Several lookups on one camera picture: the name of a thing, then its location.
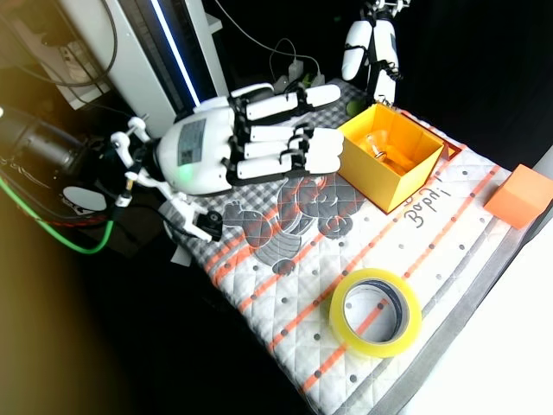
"white led light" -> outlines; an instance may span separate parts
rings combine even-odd
[[[169,26],[167,25],[167,21],[165,20],[165,16],[163,15],[162,8],[160,7],[157,0],[150,0],[150,1],[152,3],[152,6],[154,6],[154,11],[156,12],[156,15],[157,15],[157,20],[159,20],[159,23],[162,25],[163,33],[165,34],[165,37],[167,38],[167,42],[171,47],[171,51],[173,52],[173,56],[175,57],[176,63],[179,66],[179,69],[181,70],[182,78],[184,78],[184,81],[187,83],[188,90],[190,91],[190,95],[192,95],[192,99],[194,100],[195,105],[199,106],[200,100],[198,99],[198,95],[196,95],[196,90],[194,89],[194,85],[192,85],[192,81],[188,76],[188,71],[184,66],[184,62],[182,61],[181,54],[179,54],[179,49],[176,47],[175,39],[173,39],[173,34],[171,33]]]

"open yellow container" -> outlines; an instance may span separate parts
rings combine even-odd
[[[413,169],[401,176],[363,149],[366,137],[378,130],[388,131],[388,144],[414,162]],[[340,175],[387,214],[423,186],[444,146],[436,134],[382,104],[372,105],[340,131],[345,137]]]

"tape roll core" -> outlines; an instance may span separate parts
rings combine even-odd
[[[346,307],[351,307],[348,298],[355,291],[366,290],[376,291],[381,297],[380,303],[364,316],[361,324],[359,319],[355,324],[350,324],[346,318]],[[395,317],[395,323],[387,327],[389,335],[383,337],[383,333],[379,333],[380,338],[373,341],[364,338],[363,333],[356,333],[357,330],[369,333],[368,329],[383,312],[392,313]],[[330,323],[338,340],[354,353],[365,356],[384,358],[402,353],[415,340],[421,322],[421,308],[415,293],[404,280],[385,270],[352,272],[338,284],[330,305]]]

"robotic arm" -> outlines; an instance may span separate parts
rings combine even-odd
[[[367,94],[370,100],[393,104],[396,82],[401,78],[397,60],[396,32],[392,20],[410,0],[373,0],[361,10],[346,38],[342,78],[352,80],[361,65],[368,65]]]
[[[204,101],[194,114],[174,124],[160,140],[152,140],[146,124],[132,118],[127,132],[111,136],[128,169],[126,193],[116,205],[130,203],[136,182],[157,188],[184,219],[184,231],[203,240],[219,240],[222,218],[189,201],[187,195],[215,195],[252,182],[285,176],[333,173],[340,168],[343,136],[337,130],[274,126],[293,116],[324,108],[340,97],[335,85],[299,88],[274,95],[270,84],[248,86],[229,97]],[[130,135],[142,151],[130,154]],[[153,163],[143,166],[143,153]]]

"white quilted fabric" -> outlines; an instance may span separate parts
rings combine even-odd
[[[368,413],[409,367],[509,230],[501,221],[490,225],[493,217],[483,208],[509,172],[470,149],[450,163],[440,161],[435,172],[428,190],[389,215],[359,201],[349,215],[351,226],[344,225],[346,231],[332,237],[320,232],[320,219],[313,215],[283,224],[277,200],[294,204],[280,193],[285,181],[196,199],[208,208],[230,206],[228,226],[221,243],[181,243],[244,314],[317,412]],[[337,195],[351,207],[358,197],[353,188],[340,178],[331,179],[325,197]],[[325,216],[323,207],[318,208],[316,215]],[[484,242],[473,249],[482,234]],[[467,266],[456,275],[463,259]],[[281,260],[279,268],[276,262]],[[415,344],[384,363],[340,349],[328,325],[333,287],[348,272],[367,267],[405,276],[424,308]]]

